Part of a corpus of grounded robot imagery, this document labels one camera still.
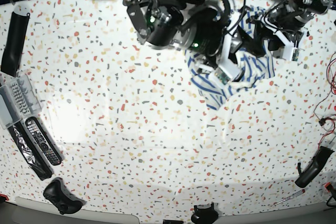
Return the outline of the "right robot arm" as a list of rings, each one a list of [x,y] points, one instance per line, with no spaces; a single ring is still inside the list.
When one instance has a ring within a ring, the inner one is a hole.
[[[240,22],[248,11],[234,10],[229,0],[123,0],[139,42],[156,50],[180,47],[196,53],[199,73],[214,73],[238,81],[243,75],[238,52],[263,57],[262,42],[254,41]]]

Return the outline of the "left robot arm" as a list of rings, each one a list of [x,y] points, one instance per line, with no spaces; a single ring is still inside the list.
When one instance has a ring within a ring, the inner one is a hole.
[[[281,0],[264,14],[254,16],[254,41],[269,51],[280,50],[280,58],[298,61],[299,45],[306,23],[315,15],[324,15],[331,8],[331,0]]]

